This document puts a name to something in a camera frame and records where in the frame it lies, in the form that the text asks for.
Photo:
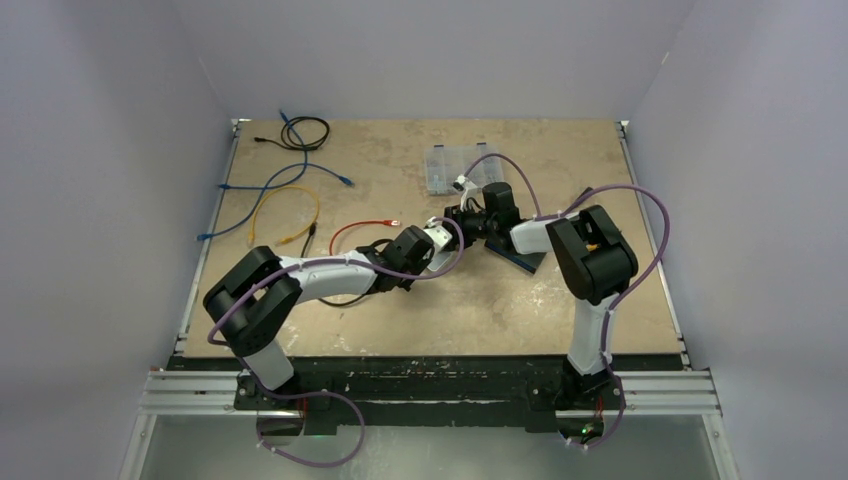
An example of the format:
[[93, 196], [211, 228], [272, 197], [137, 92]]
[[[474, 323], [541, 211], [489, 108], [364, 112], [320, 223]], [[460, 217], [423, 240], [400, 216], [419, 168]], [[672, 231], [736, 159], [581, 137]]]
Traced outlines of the black rectangular box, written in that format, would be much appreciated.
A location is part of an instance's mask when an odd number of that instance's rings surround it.
[[543, 260], [546, 257], [546, 253], [544, 252], [520, 254], [509, 249], [500, 248], [491, 241], [486, 241], [484, 243], [484, 246], [491, 252], [508, 260], [509, 262], [518, 266], [530, 275], [536, 274]]

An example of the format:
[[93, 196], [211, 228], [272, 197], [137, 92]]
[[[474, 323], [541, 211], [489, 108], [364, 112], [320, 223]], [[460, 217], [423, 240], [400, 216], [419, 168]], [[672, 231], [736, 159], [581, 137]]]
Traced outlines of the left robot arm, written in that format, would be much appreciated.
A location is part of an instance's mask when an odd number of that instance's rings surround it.
[[443, 250], [461, 239], [454, 229], [430, 222], [334, 256], [285, 257], [256, 247], [204, 296], [203, 308], [215, 323], [208, 339], [222, 335], [257, 377], [260, 397], [272, 408], [287, 408], [297, 399], [298, 382], [276, 336], [295, 306], [336, 295], [409, 290], [417, 280], [438, 276], [447, 260]]

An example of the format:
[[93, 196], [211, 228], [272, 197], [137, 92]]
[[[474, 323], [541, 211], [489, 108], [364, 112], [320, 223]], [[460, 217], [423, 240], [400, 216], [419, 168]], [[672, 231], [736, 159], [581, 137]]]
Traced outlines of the white network switch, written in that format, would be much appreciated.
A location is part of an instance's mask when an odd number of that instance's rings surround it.
[[431, 273], [447, 271], [453, 265], [456, 253], [452, 251], [440, 251], [435, 254], [429, 264], [427, 270]]

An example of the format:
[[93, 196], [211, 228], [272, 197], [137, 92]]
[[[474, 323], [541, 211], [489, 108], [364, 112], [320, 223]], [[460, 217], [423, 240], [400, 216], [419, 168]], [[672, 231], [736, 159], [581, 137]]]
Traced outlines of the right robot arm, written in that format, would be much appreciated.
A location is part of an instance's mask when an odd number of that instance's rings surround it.
[[477, 201], [469, 191], [448, 206], [451, 236], [444, 251], [477, 241], [529, 273], [545, 255], [555, 256], [566, 287], [575, 298], [573, 336], [563, 362], [558, 399], [584, 407], [596, 399], [610, 375], [609, 346], [613, 303], [638, 273], [638, 260], [623, 234], [601, 206], [547, 220], [525, 219], [515, 204], [511, 186], [494, 182]]

